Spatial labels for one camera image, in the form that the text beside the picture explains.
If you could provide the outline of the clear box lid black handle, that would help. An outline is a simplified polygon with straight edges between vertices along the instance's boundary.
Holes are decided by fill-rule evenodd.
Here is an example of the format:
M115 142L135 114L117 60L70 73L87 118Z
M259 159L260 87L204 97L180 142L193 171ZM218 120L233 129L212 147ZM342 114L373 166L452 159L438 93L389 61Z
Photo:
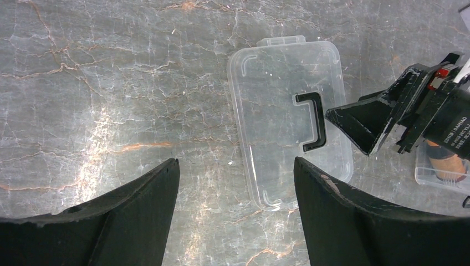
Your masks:
M248 192L258 208L297 208L296 157L351 180L351 142L324 117L346 103L333 43L302 35L264 38L229 58L227 78Z

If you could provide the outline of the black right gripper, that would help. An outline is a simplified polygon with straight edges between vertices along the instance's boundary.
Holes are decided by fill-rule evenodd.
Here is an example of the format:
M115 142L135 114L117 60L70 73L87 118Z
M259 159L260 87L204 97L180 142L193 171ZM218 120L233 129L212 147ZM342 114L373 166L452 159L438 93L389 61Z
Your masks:
M325 118L365 155L381 148L395 125L405 127L398 152L422 140L469 159L469 62L451 52L435 66L414 64L388 88L357 102L328 109Z

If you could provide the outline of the clear plastic storage box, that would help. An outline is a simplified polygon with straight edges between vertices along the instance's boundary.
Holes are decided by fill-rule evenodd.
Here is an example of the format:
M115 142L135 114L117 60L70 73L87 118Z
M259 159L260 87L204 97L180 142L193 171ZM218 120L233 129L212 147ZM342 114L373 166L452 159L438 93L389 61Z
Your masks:
M417 148L415 180L420 185L469 195L469 161L425 141Z

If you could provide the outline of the brown medicine bottle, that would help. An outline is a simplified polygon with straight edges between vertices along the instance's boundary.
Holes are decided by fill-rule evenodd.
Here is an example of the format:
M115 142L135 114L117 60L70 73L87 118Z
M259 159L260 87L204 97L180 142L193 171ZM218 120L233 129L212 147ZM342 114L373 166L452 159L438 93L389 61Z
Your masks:
M430 140L426 140L426 147L428 159L440 181L461 182L466 178L466 167L455 153Z

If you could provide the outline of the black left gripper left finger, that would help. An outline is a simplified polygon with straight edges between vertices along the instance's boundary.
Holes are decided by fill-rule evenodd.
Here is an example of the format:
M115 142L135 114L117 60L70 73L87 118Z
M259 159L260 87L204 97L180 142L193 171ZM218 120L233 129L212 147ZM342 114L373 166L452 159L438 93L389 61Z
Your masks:
M2 265L161 265L180 183L171 158L58 214L1 219Z

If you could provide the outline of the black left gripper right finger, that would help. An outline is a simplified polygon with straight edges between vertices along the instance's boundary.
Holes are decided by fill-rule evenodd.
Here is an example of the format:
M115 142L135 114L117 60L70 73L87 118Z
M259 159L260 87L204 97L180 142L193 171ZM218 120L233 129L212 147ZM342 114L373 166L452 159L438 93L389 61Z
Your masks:
M293 175L311 265L469 264L469 218L382 200L302 157Z

